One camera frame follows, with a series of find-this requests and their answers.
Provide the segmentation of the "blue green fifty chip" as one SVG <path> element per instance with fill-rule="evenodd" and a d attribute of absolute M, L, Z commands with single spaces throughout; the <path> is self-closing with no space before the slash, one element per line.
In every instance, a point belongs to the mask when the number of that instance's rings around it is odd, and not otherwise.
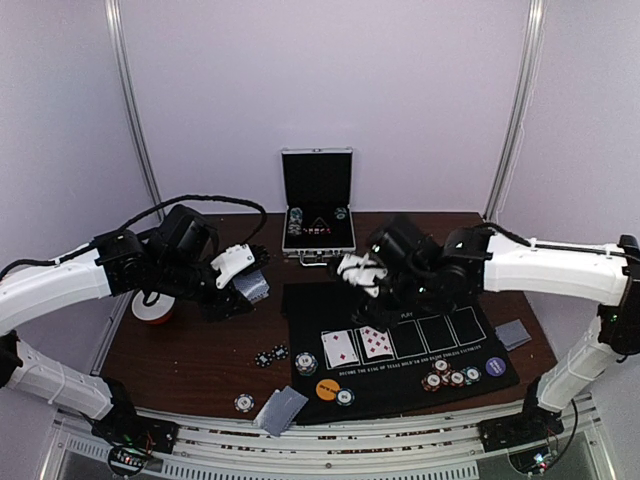
<path fill-rule="evenodd" d="M 342 388 L 336 393 L 335 400 L 339 406 L 350 406 L 355 401 L 355 394 L 348 388 Z"/>

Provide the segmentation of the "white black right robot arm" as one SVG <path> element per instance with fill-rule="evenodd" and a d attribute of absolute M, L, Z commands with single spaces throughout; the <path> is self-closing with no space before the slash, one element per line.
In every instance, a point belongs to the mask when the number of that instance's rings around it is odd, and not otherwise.
<path fill-rule="evenodd" d="M 349 254 L 338 277 L 366 295 L 359 321 L 386 329 L 402 309 L 448 314 L 484 292 L 535 292 L 597 303 L 587 331 L 529 387 L 513 419 L 519 440 L 535 440 L 583 388 L 610 365 L 639 352 L 639 245 L 581 245 L 526 239 L 485 222 L 452 231 L 443 244 L 405 215 L 380 226 L 363 256 Z"/>

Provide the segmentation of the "two of diamonds card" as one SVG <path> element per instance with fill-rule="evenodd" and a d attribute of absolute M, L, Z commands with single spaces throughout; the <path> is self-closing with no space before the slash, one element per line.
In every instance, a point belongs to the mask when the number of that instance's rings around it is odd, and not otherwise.
<path fill-rule="evenodd" d="M 357 363 L 359 361 L 348 330 L 323 333 L 323 348 L 331 368 Z"/>

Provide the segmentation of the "purple small blind button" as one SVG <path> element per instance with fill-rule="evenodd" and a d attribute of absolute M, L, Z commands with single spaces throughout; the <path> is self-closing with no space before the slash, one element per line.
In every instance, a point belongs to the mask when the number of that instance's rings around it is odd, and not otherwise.
<path fill-rule="evenodd" d="M 506 373 L 506 362 L 500 357 L 491 357 L 485 363 L 485 370 L 492 377 L 500 377 Z"/>

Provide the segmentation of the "small chip stack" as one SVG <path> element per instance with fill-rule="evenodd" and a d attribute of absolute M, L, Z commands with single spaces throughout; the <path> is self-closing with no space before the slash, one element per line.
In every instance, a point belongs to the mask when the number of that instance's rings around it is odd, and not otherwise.
<path fill-rule="evenodd" d="M 317 370 L 318 361 L 310 352 L 301 352 L 296 355 L 294 365 L 301 376 L 311 376 Z"/>

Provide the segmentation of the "orange big blind button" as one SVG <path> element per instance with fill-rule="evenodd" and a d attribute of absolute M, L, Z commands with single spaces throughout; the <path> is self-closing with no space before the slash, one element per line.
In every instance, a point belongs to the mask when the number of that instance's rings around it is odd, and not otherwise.
<path fill-rule="evenodd" d="M 315 387 L 316 395 L 323 401 L 335 401 L 341 387 L 333 379 L 321 379 Z"/>

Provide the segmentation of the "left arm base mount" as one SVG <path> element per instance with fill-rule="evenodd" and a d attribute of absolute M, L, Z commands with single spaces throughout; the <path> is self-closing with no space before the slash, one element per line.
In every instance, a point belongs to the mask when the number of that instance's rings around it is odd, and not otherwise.
<path fill-rule="evenodd" d="M 179 432 L 175 422 L 139 415 L 86 420 L 91 433 L 110 445 L 106 463 L 121 478 L 131 478 L 157 463 L 157 453 L 172 453 Z"/>

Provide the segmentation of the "dealt cards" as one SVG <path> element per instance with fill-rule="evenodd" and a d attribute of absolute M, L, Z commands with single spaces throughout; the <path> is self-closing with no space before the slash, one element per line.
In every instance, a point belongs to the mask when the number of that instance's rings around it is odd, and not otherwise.
<path fill-rule="evenodd" d="M 279 437 L 285 432 L 308 398 L 290 386 L 275 390 L 254 419 L 254 425 L 269 435 Z"/>

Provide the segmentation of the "eight of diamonds card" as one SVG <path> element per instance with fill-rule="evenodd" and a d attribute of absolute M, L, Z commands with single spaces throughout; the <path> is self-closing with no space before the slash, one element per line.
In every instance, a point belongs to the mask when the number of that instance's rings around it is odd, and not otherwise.
<path fill-rule="evenodd" d="M 363 344 L 363 351 L 368 360 L 392 357 L 393 347 L 386 332 L 382 332 L 370 326 L 359 329 L 360 338 Z"/>

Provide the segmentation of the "black orange hundred chip stack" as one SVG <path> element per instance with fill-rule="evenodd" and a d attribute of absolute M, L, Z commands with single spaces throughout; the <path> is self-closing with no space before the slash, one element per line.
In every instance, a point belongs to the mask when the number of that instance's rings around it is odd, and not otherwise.
<path fill-rule="evenodd" d="M 447 384 L 460 388 L 466 385 L 466 376 L 460 371 L 451 371 L 446 376 Z"/>

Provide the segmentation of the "grey playing card deck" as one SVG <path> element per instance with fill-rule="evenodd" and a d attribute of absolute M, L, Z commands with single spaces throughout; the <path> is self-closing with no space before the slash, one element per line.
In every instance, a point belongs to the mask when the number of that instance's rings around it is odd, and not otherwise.
<path fill-rule="evenodd" d="M 233 284 L 251 303 L 256 303 L 269 296 L 270 285 L 260 270 L 246 275 L 237 275 L 233 279 Z"/>

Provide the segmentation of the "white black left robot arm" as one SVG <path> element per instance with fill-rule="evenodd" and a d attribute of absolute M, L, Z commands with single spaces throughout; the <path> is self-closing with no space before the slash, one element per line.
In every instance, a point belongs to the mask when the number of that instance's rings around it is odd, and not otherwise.
<path fill-rule="evenodd" d="M 262 245 L 246 237 L 222 249 L 215 226 L 190 201 L 239 205 L 259 212 L 255 233 L 267 221 L 263 206 L 221 195 L 186 194 L 165 200 L 118 228 L 50 260 L 18 259 L 1 271 L 1 385 L 62 405 L 106 427 L 123 444 L 137 442 L 144 424 L 124 385 L 84 375 L 32 350 L 17 327 L 81 302 L 143 294 L 151 305 L 165 295 L 209 308 L 217 320 L 252 310 L 235 277 L 269 262 Z"/>

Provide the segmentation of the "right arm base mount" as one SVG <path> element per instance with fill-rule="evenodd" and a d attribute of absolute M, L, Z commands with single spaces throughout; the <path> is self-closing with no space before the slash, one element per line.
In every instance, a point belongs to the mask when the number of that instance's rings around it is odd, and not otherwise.
<path fill-rule="evenodd" d="M 531 477 L 542 475 L 551 466 L 564 425 L 558 416 L 520 413 L 481 421 L 478 432 L 486 453 L 507 450 L 510 465 Z"/>

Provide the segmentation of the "dealt card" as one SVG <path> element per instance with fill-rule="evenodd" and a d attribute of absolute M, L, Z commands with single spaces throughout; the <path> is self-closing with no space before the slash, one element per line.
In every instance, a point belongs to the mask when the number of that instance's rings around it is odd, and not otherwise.
<path fill-rule="evenodd" d="M 520 319 L 497 326 L 495 333 L 507 351 L 512 351 L 532 339 Z"/>

